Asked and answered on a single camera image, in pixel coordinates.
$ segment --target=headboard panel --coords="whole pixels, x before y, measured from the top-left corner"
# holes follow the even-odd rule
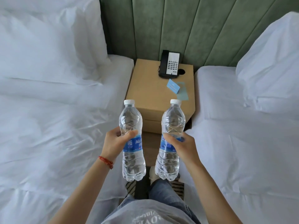
[[[299,11],[299,0],[101,0],[113,53],[159,60],[236,66],[273,21]]]

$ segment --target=jeans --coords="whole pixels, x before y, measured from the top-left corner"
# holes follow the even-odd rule
[[[149,192],[149,199],[156,200],[158,202],[164,203],[169,206],[173,206],[185,212],[196,224],[200,224],[200,221],[197,219],[195,214],[189,209],[185,202],[174,192],[170,183],[167,180],[158,179],[151,185]],[[112,215],[126,204],[134,201],[132,195],[128,195],[123,202],[110,214]]]

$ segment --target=water bottle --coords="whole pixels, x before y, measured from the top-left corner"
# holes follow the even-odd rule
[[[170,108],[162,116],[162,137],[160,150],[156,160],[155,173],[162,179],[173,181],[178,175],[178,154],[172,144],[163,137],[163,133],[169,133],[181,141],[186,119],[181,109],[182,101],[170,100]]]
[[[125,100],[124,104],[125,108],[119,117],[121,134],[125,135],[131,130],[138,130],[138,134],[123,148],[123,177],[128,182],[140,181],[146,172],[141,140],[142,116],[135,108],[134,100]]]

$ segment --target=nightstand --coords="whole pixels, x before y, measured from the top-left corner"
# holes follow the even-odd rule
[[[170,107],[170,100],[179,97],[166,86],[169,79],[158,76],[159,66],[160,61],[137,59],[126,99],[135,100],[143,119],[142,130],[161,134],[162,115]],[[187,122],[195,112],[193,66],[179,64],[178,68],[184,69],[185,74],[172,80],[185,87],[188,95],[181,105]]]

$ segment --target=bottle cap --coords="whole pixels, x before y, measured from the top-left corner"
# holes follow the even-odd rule
[[[181,100],[178,100],[178,99],[171,99],[171,100],[170,100],[170,103],[171,103],[171,104],[176,104],[176,105],[181,105],[181,104],[182,104],[182,101],[181,101]]]
[[[134,100],[124,100],[123,103],[125,105],[134,105],[135,104],[135,101]]]

